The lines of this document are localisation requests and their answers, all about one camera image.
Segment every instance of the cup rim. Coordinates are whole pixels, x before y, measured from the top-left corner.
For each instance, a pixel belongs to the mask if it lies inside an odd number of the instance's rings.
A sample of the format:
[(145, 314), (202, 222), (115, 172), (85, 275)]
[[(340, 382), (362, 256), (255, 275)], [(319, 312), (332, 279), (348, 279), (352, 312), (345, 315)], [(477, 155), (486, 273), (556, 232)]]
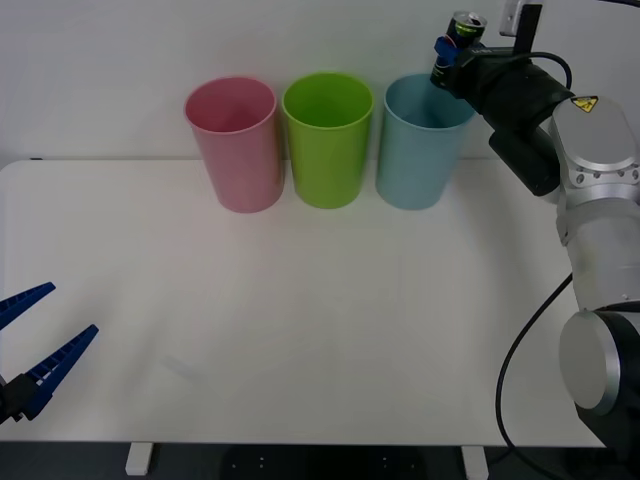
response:
[[(337, 77), (343, 77), (343, 78), (348, 78), (349, 80), (354, 80), (357, 83), (359, 83), (360, 85), (363, 85), (366, 89), (367, 92), (369, 93), (369, 97), (371, 98), (371, 105), (369, 106), (369, 109), (367, 110), (367, 112), (362, 115), (360, 118), (358, 118), (357, 120), (351, 122), (351, 123), (346, 123), (344, 125), (339, 125), (337, 127), (318, 127), (316, 125), (311, 125), (310, 123), (305, 123), (302, 122), (300, 120), (298, 120), (296, 117), (294, 117), (289, 110), (287, 110), (287, 107), (284, 103), (284, 99), (287, 96), (287, 93), (289, 93), (289, 90), (291, 90), (291, 87), (293, 87), (296, 83), (301, 82), (302, 80), (306, 80), (307, 78), (310, 77), (316, 77), (319, 75), (335, 75)], [(371, 114), (373, 113), (373, 109), (375, 107), (375, 96), (373, 95), (373, 91), (371, 90), (371, 87), (369, 87), (369, 85), (367, 85), (367, 83), (364, 80), (361, 80), (360, 78), (356, 77), (355, 75), (350, 75), (348, 73), (344, 73), (344, 72), (337, 72), (337, 71), (333, 71), (333, 70), (321, 70), (319, 72), (313, 72), (310, 73), (308, 75), (304, 75), (300, 78), (295, 79), (291, 85), (289, 85), (287, 87), (287, 89), (284, 91), (284, 93), (282, 94), (282, 111), (285, 113), (285, 115), (287, 116), (287, 118), (289, 120), (292, 120), (293, 122), (297, 123), (298, 125), (302, 125), (303, 127), (307, 127), (307, 128), (312, 128), (314, 130), (322, 130), (322, 131), (332, 131), (332, 130), (342, 130), (348, 127), (352, 127), (353, 125), (356, 125), (360, 122), (362, 122), (364, 119), (366, 119), (367, 117), (371, 116)]]
[[(195, 123), (193, 123), (191, 121), (191, 119), (189, 118), (189, 115), (187, 115), (187, 105), (189, 104), (189, 100), (191, 100), (191, 97), (193, 97), (200, 90), (208, 87), (212, 83), (216, 83), (216, 82), (219, 82), (221, 80), (231, 80), (231, 79), (251, 80), (251, 81), (257, 82), (257, 83), (267, 87), (267, 90), (271, 94), (271, 99), (273, 101), (273, 107), (271, 107), (271, 110), (269, 110), (269, 113), (262, 120), (260, 120), (258, 123), (254, 124), (254, 125), (251, 125), (250, 127), (244, 128), (242, 130), (234, 130), (233, 132), (216, 132), (215, 130), (207, 130), (206, 128), (202, 128), (202, 127), (196, 125)], [(263, 125), (267, 121), (269, 121), (269, 119), (271, 117), (273, 117), (277, 107), (278, 107), (278, 97), (276, 96), (276, 93), (273, 91), (273, 88), (271, 88), (268, 84), (266, 84), (262, 80), (259, 80), (259, 79), (255, 78), (255, 77), (251, 77), (251, 76), (247, 76), (247, 75), (226, 75), (224, 77), (217, 77), (217, 78), (214, 78), (212, 80), (208, 80), (208, 81), (198, 85), (196, 88), (194, 88), (193, 91), (187, 96), (187, 99), (184, 102), (184, 106), (182, 107), (182, 113), (183, 113), (184, 117), (187, 119), (187, 122), (189, 123), (189, 125), (191, 125), (191, 128), (194, 128), (194, 129), (196, 129), (196, 130), (198, 130), (200, 132), (209, 133), (209, 134), (212, 134), (212, 135), (224, 135), (224, 136), (226, 136), (226, 135), (238, 135), (240, 133), (246, 133), (246, 132), (249, 132), (249, 131), (251, 131), (251, 130), (253, 130), (255, 128), (260, 127), (261, 125)]]
[(389, 86), (387, 87), (387, 89), (384, 92), (384, 109), (385, 111), (391, 115), (394, 119), (398, 120), (400, 123), (403, 123), (404, 125), (407, 125), (411, 128), (415, 128), (416, 130), (423, 130), (423, 131), (427, 131), (427, 132), (448, 132), (451, 130), (455, 130), (456, 128), (460, 128), (465, 126), (467, 123), (469, 123), (473, 117), (475, 112), (472, 111), (471, 115), (469, 116), (469, 118), (467, 118), (464, 122), (459, 123), (458, 125), (454, 125), (452, 127), (442, 127), (442, 128), (434, 128), (434, 127), (422, 127), (420, 125), (416, 125), (415, 123), (411, 123), (411, 122), (407, 122), (404, 118), (398, 116), (389, 106), (389, 104), (387, 103), (387, 95), (389, 93), (389, 90), (391, 90), (391, 87), (393, 87), (396, 83), (398, 83), (401, 80), (405, 80), (407, 78), (410, 77), (418, 77), (418, 76), (424, 76), (426, 81), (431, 81), (429, 79), (429, 74), (428, 73), (410, 73), (408, 75), (403, 75), (402, 77), (398, 77), (396, 78), (393, 82), (391, 82), (391, 84), (389, 84)]

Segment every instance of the table leg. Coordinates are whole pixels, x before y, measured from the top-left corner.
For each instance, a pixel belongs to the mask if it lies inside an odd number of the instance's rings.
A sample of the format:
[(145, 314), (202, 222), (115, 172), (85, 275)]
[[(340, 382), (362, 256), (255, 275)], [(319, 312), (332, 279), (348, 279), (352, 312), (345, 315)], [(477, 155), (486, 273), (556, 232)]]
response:
[(468, 480), (488, 480), (489, 468), (482, 447), (462, 447), (462, 461)]
[(125, 467), (127, 475), (130, 477), (146, 475), (149, 472), (149, 460), (151, 460), (152, 451), (153, 443), (132, 443), (127, 457), (127, 466)]

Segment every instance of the white wall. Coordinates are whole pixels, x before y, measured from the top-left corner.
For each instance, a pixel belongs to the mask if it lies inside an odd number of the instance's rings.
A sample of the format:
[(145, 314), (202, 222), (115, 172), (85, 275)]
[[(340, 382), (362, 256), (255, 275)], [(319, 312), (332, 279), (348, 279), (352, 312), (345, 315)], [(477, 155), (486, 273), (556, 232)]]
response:
[[(219, 75), (255, 75), (280, 93), (299, 75), (345, 70), (374, 87), (379, 106), (395, 77), (430, 69), (455, 9), (484, 14), (487, 43), (508, 44), (497, 36), (502, 4), (0, 0), (0, 158), (195, 155), (182, 103)], [(566, 57), (577, 92), (623, 102), (640, 132), (638, 22), (629, 7), (547, 0), (536, 47)], [(490, 154), (487, 133), (474, 124), (466, 155)]]

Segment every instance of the warning label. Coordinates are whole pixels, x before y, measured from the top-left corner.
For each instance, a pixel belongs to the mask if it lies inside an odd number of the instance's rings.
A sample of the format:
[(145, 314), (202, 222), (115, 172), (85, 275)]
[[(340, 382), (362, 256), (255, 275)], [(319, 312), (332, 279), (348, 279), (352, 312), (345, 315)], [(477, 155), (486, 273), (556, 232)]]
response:
[(593, 107), (598, 103), (598, 97), (576, 97), (572, 98), (573, 104), (586, 113), (591, 113)]

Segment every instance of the pink cup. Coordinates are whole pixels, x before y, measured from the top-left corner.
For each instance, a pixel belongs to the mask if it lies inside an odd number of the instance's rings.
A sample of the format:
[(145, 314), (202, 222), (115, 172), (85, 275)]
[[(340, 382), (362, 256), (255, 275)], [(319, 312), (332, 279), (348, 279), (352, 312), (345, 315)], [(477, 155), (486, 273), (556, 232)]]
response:
[(220, 203), (239, 213), (273, 205), (284, 187), (276, 95), (253, 78), (198, 87), (184, 107)]

